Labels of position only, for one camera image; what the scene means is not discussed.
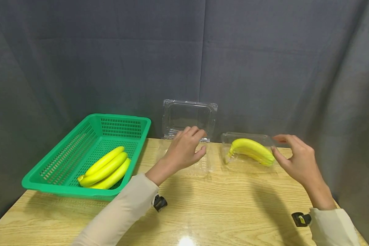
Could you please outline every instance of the container lid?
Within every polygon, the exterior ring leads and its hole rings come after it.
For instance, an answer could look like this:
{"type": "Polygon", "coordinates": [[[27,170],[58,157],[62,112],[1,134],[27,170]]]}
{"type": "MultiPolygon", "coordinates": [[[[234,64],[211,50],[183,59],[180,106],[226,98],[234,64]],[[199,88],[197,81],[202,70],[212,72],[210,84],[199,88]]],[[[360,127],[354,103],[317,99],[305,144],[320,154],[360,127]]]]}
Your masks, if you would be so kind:
{"type": "Polygon", "coordinates": [[[187,126],[196,125],[207,132],[202,142],[210,142],[215,128],[217,104],[166,99],[163,103],[162,132],[173,138],[187,126]]]}

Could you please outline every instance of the wrist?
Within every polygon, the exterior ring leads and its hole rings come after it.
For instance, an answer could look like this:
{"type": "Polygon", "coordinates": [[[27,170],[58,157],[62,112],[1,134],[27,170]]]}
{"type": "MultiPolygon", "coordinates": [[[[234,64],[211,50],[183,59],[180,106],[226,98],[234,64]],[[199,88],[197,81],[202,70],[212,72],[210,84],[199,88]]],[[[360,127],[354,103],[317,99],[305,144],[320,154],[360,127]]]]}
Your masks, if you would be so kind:
{"type": "Polygon", "coordinates": [[[324,181],[304,186],[304,188],[314,208],[319,210],[333,210],[337,208],[332,193],[324,181]]]}
{"type": "Polygon", "coordinates": [[[173,165],[164,160],[159,160],[151,169],[149,169],[149,171],[145,173],[145,176],[157,186],[160,186],[176,172],[177,170],[174,169],[173,165]]]}

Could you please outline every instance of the wood grain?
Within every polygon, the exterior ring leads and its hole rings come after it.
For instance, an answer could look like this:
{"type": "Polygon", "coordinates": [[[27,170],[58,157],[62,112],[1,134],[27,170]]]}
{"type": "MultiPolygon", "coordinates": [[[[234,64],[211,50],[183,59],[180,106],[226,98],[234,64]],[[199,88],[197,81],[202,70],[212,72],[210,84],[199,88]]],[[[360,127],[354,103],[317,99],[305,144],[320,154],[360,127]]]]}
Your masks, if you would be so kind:
{"type": "MultiPolygon", "coordinates": [[[[161,185],[168,207],[150,209],[118,245],[315,245],[293,212],[309,211],[304,189],[280,166],[224,164],[219,143],[208,143],[214,171],[204,177],[179,172],[161,185]]],[[[156,161],[158,139],[146,141],[136,173],[156,161]]],[[[284,156],[291,150],[280,148],[284,156]]],[[[0,220],[0,245],[69,245],[107,202],[26,191],[0,220]]],[[[361,245],[368,245],[360,235],[361,245]]]]}

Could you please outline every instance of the basket mesh side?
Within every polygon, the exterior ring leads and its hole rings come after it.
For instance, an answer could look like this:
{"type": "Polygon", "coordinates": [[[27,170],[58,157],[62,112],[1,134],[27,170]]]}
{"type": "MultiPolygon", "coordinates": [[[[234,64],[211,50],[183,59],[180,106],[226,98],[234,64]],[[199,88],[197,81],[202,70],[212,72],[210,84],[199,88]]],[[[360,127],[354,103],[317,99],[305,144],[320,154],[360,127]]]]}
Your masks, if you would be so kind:
{"type": "Polygon", "coordinates": [[[40,176],[45,179],[48,184],[62,185],[96,139],[97,135],[92,126],[89,123],[86,124],[75,134],[75,137],[47,163],[40,171],[40,176]]]}
{"type": "Polygon", "coordinates": [[[142,135],[140,121],[101,118],[101,127],[104,136],[140,139],[142,135]]]}
{"type": "MultiPolygon", "coordinates": [[[[90,155],[87,156],[87,159],[84,161],[81,168],[73,176],[69,186],[80,187],[79,182],[77,180],[77,177],[79,177],[82,174],[86,173],[86,171],[96,161],[98,161],[102,156],[104,156],[106,153],[110,152],[111,150],[113,150],[116,147],[124,146],[124,151],[127,153],[128,158],[132,159],[133,154],[134,154],[138,144],[139,143],[137,141],[115,139],[115,138],[110,138],[110,137],[102,137],[101,140],[98,142],[97,146],[92,150],[90,155]]],[[[121,183],[122,183],[122,181],[117,182],[117,184],[112,186],[110,189],[115,189],[115,188],[119,187],[121,183]]]]}

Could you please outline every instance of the arm sleeve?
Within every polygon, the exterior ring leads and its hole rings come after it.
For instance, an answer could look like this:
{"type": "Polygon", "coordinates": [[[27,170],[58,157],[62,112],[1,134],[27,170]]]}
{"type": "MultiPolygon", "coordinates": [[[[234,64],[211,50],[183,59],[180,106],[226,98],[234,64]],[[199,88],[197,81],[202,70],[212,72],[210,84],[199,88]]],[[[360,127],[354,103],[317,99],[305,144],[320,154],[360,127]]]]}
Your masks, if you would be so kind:
{"type": "Polygon", "coordinates": [[[73,246],[115,246],[126,231],[151,207],[159,187],[145,174],[133,176],[73,241],[73,246]]]}
{"type": "Polygon", "coordinates": [[[310,229],[317,246],[359,246],[353,222],[343,209],[311,208],[310,229]]]}

